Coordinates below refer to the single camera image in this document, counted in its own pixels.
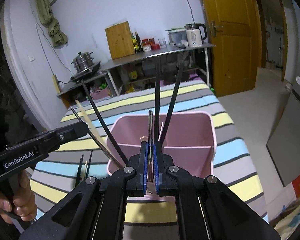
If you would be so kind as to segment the person's left hand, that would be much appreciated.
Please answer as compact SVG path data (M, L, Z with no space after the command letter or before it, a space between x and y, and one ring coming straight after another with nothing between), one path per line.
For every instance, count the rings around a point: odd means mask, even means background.
M0 192L0 217L8 224L13 224L11 217L6 212L13 211L23 221L29 222L35 219L37 215L37 205L35 204L35 195L31 190L30 180L25 170L18 174L19 189L13 196L13 205Z

